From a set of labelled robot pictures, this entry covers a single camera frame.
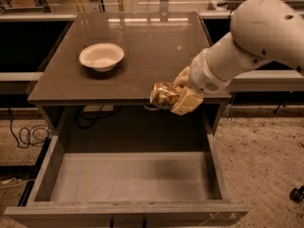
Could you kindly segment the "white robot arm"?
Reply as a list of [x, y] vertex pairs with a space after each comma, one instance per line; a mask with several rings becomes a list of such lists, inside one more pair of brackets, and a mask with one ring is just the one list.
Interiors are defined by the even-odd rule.
[[171, 111], [192, 112], [205, 95], [272, 61], [299, 73], [304, 70], [304, 18], [282, 0], [246, 0], [232, 12], [230, 31], [175, 79], [181, 94]]

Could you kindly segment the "white gripper with vents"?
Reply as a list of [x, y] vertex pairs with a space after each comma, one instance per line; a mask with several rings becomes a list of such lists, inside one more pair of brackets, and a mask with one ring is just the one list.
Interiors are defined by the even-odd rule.
[[171, 108], [172, 113], [182, 116], [192, 112], [203, 102], [200, 92], [218, 94], [230, 84], [230, 80], [222, 81], [213, 74], [206, 61], [206, 54], [207, 50], [204, 49], [192, 60], [190, 67], [185, 67], [174, 80], [173, 84], [183, 89], [178, 101]]

